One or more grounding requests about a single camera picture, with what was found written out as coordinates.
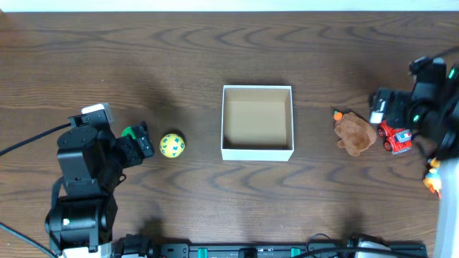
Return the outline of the black rail at table edge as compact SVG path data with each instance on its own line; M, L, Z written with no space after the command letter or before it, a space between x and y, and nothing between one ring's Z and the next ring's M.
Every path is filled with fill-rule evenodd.
M291 257L427 257L420 242L386 242L365 234L352 234L347 240L314 234L304 243L273 244L158 244L128 234L112 248L111 257L149 258L291 258Z

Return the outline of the red toy truck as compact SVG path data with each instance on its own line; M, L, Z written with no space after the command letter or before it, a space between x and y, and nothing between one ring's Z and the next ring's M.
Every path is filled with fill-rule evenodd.
M411 131L405 128L392 128L386 120L379 124L377 133L383 140L384 149L393 155L404 153L412 147Z

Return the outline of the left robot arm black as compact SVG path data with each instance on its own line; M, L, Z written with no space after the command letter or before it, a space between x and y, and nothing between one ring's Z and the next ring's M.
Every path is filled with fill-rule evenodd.
M113 239L118 210L113 193L126 179L124 169L154 155L147 124L126 128L117 138L107 122L72 120L57 144L62 177L53 186L45 219L50 249L57 256L79 247L96 253Z

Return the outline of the white cardboard box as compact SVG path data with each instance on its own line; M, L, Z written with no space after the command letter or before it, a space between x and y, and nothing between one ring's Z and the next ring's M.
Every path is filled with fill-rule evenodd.
M288 161L295 150L292 87L225 85L220 150L224 161Z

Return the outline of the yellow ball with blue letters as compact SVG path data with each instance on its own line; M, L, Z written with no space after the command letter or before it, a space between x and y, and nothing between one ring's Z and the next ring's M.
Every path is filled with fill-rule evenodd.
M177 158L185 150L184 139L175 133L166 134L161 140L159 150L167 158Z

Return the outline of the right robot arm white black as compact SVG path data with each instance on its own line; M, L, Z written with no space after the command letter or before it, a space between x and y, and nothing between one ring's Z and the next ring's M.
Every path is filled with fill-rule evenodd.
M458 256L458 66L450 70L439 57L409 65L412 91L380 87L369 96L369 121L406 128L437 144L442 195L434 257Z

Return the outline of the green ribbed plastic wheel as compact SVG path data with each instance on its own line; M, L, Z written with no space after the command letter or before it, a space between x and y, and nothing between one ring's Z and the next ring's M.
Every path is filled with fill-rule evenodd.
M133 130L132 127L127 127L123 130L122 134L121 134L122 137L125 137L125 136L130 136L132 139L136 139L136 134Z

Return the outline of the orange duck toy blue hat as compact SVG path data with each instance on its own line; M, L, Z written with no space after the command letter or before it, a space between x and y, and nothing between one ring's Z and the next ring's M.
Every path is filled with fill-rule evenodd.
M422 182L433 194L436 194L438 198L440 199L442 197L441 195L442 182L440 178L440 173L438 171L439 171L441 162L438 161L436 158L431 158L427 162L428 162L428 170Z

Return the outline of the brown plush toy with carrot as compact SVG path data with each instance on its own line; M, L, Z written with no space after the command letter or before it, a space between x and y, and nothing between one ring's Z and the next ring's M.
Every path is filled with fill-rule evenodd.
M344 148L350 156L359 156L375 143L375 129L355 113L341 113L335 110L333 118L334 131L339 137L337 146Z

